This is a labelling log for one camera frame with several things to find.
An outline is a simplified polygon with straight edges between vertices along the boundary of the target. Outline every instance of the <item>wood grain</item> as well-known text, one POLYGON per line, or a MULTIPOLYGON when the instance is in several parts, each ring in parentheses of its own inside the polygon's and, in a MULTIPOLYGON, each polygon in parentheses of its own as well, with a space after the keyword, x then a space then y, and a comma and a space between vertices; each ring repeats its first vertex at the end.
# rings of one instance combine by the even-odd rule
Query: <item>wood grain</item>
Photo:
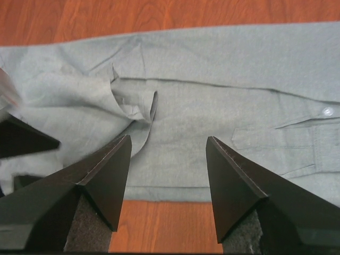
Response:
POLYGON ((111 252, 222 253, 210 203, 124 201, 111 252))
MULTIPOLYGON (((337 0, 0 0, 0 45, 236 24, 340 20, 337 0)), ((111 251, 222 253, 210 203, 125 201, 111 251)))
POLYGON ((1 0, 0 45, 139 31, 335 21, 336 0, 1 0))

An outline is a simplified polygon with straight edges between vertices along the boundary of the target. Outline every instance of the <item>gray shirt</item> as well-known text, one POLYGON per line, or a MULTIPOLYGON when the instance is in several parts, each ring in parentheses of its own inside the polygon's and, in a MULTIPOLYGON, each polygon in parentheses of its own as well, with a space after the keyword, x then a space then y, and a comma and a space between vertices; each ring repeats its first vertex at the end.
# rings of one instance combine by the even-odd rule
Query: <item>gray shirt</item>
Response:
POLYGON ((214 135, 340 206, 340 23, 243 25, 0 48, 24 105, 15 114, 59 151, 3 160, 48 175, 121 133, 125 198, 209 201, 214 135))

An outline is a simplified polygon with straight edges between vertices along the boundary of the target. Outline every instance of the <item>garment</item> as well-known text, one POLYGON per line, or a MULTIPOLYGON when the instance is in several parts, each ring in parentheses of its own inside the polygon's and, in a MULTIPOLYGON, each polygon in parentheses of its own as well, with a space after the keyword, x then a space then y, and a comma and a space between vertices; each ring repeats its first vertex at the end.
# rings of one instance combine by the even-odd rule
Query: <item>garment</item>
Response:
POLYGON ((63 144, 3 161, 0 184, 9 193, 13 172, 50 174, 128 133, 126 199, 209 201, 214 135, 340 206, 339 39, 328 22, 0 48, 20 116, 63 144))

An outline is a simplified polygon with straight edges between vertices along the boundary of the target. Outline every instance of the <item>brown wooden surface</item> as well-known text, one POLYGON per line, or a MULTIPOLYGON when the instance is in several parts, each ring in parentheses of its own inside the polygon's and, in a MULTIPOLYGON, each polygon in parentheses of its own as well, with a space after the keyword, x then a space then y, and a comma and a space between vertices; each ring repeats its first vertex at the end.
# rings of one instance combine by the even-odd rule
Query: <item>brown wooden surface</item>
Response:
MULTIPOLYGON (((339 0, 0 0, 0 45, 137 31, 340 20, 339 0)), ((210 203, 125 201, 111 251, 222 252, 210 203)))

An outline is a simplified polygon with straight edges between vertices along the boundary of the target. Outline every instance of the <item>button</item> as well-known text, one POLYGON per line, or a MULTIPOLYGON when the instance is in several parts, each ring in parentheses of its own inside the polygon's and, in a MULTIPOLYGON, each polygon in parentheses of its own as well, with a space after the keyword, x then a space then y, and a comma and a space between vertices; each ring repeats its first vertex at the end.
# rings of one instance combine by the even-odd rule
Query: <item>button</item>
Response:
POLYGON ((334 114, 334 109, 331 108, 331 107, 326 107, 326 108, 322 111, 322 113, 323 113, 325 116, 330 117, 330 116, 332 116, 332 115, 334 114))

